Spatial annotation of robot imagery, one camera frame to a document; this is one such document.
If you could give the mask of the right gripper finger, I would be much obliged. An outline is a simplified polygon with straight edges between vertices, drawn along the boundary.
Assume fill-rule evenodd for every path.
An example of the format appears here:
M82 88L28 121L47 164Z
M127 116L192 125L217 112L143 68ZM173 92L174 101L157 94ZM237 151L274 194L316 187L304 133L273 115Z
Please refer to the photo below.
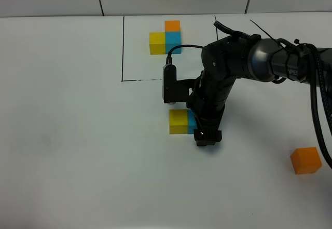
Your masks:
M193 135L197 146L215 145L217 142L220 142L222 140L221 130L209 130L208 132L204 132L195 129Z

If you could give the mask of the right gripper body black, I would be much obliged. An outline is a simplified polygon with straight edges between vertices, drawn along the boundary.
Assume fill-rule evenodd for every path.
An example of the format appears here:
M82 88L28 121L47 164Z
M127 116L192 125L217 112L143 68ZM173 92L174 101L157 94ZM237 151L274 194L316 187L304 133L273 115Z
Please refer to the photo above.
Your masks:
M217 80L206 70L202 71L195 80L187 108L194 112L197 128L201 133L216 133L218 131L225 102L234 82L234 76L226 76Z

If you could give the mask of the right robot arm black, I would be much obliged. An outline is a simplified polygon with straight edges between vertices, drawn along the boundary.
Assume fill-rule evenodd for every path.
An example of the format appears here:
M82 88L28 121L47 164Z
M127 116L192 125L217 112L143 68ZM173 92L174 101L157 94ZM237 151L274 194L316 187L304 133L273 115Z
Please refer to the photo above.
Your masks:
M321 93L328 125L331 125L331 49L312 44L292 44L284 39L262 39L259 35L228 36L202 49L203 71L193 86L192 101L198 146L214 145L222 139L219 125L225 102L238 78L282 83L286 79L310 85L314 129L319 144L323 136L317 114L316 90Z

